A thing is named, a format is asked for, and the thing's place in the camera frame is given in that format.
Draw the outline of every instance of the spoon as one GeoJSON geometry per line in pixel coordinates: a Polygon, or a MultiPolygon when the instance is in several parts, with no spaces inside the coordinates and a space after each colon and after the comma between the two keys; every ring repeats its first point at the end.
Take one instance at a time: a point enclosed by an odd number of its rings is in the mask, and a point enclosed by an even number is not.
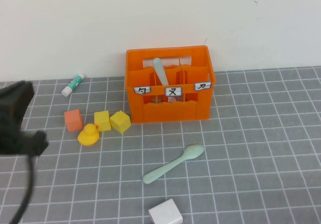
{"type": "MultiPolygon", "coordinates": [[[[156,72],[158,78],[160,79],[160,82],[162,83],[162,85],[168,85],[169,81],[167,80],[165,69],[162,64],[162,61],[159,58],[155,58],[152,61],[152,65],[153,65],[155,72],[156,72]]],[[[168,98],[169,98],[168,102],[176,102],[176,99],[174,97],[168,97],[168,98]]]]}
{"type": "Polygon", "coordinates": [[[182,156],[180,156],[178,159],[173,160],[172,162],[161,166],[148,174],[145,174],[142,178],[142,181],[145,184],[150,184],[154,180],[160,178],[162,175],[173,169],[178,164],[182,163],[185,160],[192,160],[196,157],[199,157],[204,152],[204,146],[203,145],[189,145],[185,150],[182,156]]]}

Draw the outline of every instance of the yellow block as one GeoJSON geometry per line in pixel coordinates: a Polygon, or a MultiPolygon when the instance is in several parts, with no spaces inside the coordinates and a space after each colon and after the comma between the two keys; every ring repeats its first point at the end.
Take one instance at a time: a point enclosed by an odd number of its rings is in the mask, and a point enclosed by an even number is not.
{"type": "Polygon", "coordinates": [[[118,111],[111,116],[110,123],[111,126],[121,134],[131,126],[130,117],[123,111],[118,111]]]}
{"type": "Polygon", "coordinates": [[[98,131],[111,130],[111,124],[109,120],[109,111],[95,112],[95,125],[98,126],[98,131]]]}

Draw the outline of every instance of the rubber duck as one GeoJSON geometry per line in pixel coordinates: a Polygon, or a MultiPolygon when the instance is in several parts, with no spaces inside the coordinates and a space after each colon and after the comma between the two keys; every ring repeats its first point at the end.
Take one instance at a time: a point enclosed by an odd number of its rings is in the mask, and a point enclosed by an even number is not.
{"type": "Polygon", "coordinates": [[[90,146],[95,144],[99,139],[99,132],[94,124],[87,124],[78,135],[80,144],[90,146]]]}

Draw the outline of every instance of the white block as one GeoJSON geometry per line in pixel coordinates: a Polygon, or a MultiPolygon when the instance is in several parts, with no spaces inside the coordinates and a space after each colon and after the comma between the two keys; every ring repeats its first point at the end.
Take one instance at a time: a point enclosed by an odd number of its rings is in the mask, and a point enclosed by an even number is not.
{"type": "Polygon", "coordinates": [[[148,210],[154,224],[182,224],[183,218],[173,199],[169,199],[148,210]]]}

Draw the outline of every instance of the orange plastic crate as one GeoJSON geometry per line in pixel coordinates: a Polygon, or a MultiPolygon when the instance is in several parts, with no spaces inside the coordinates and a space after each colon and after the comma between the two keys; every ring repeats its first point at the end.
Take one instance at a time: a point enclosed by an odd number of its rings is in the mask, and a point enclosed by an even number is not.
{"type": "Polygon", "coordinates": [[[209,119],[215,83],[207,46],[137,49],[126,53],[125,87],[135,124],[209,119]],[[179,62],[165,66],[167,86],[161,84],[152,66],[143,66],[143,61],[157,57],[179,62]],[[187,57],[191,58],[190,65],[184,64],[187,57]],[[177,102],[167,102],[168,95],[180,94],[177,102]]]}

